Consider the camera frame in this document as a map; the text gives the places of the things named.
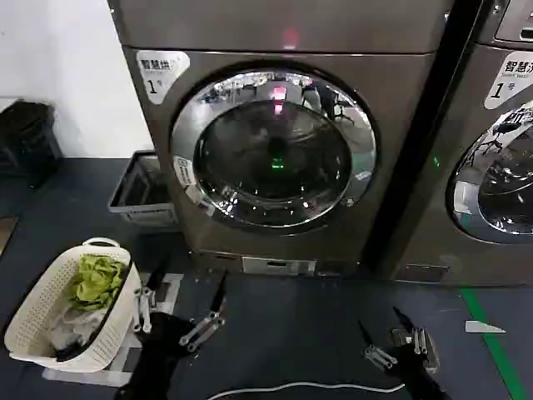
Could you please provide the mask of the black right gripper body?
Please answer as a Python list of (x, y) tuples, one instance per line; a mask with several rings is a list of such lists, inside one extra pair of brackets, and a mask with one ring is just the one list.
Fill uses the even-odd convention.
[(397, 352), (397, 364), (391, 368), (391, 375), (399, 378), (413, 399), (442, 399), (443, 392), (439, 384), (427, 372), (425, 354), (415, 352)]

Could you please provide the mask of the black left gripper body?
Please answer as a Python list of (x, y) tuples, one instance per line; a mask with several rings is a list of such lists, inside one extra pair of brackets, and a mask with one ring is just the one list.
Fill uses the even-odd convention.
[(145, 375), (172, 375), (178, 362), (188, 355), (186, 348), (179, 344), (180, 339), (196, 325), (164, 312), (152, 312), (150, 319), (151, 331), (137, 335), (142, 345), (137, 370)]

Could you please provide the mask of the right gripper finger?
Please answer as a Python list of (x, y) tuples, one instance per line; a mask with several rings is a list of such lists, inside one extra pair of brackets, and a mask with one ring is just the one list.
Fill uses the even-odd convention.
[(361, 321), (358, 322), (358, 326), (366, 344), (364, 358), (380, 370), (391, 370), (395, 367), (398, 364), (398, 360), (374, 344), (370, 333)]
[(401, 325), (407, 332), (411, 334), (412, 342), (414, 343), (414, 351), (416, 354), (428, 354), (426, 344), (426, 331), (424, 328), (417, 327), (412, 320), (404, 314), (398, 307), (393, 307), (395, 315), (398, 317)]

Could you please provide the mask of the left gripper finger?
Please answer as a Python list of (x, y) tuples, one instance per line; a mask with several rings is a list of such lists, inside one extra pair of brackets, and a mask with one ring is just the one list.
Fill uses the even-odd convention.
[(226, 280), (227, 272), (224, 272), (212, 299), (209, 313), (180, 337), (179, 345), (188, 353), (194, 353), (198, 350), (217, 330), (225, 325)]
[(167, 274), (167, 259), (163, 258), (157, 268), (151, 272), (147, 283), (133, 292), (133, 325), (135, 333), (149, 333), (152, 330), (151, 312), (156, 307), (156, 292)]

